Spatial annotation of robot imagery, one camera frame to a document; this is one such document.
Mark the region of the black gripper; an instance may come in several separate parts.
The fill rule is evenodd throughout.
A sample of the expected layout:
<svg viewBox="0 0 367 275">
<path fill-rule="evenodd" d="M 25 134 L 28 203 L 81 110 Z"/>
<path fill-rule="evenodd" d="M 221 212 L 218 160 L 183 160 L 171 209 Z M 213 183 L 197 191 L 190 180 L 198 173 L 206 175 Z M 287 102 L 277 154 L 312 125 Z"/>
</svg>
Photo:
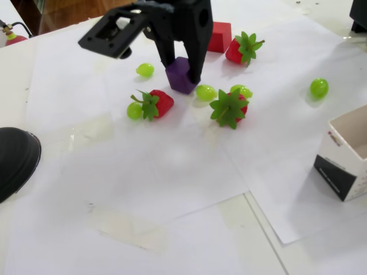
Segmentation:
<svg viewBox="0 0 367 275">
<path fill-rule="evenodd" d="M 210 1 L 137 1 L 149 18 L 144 34 L 154 40 L 165 68 L 175 60 L 174 41 L 184 42 L 189 77 L 198 84 L 213 30 Z"/>
</svg>

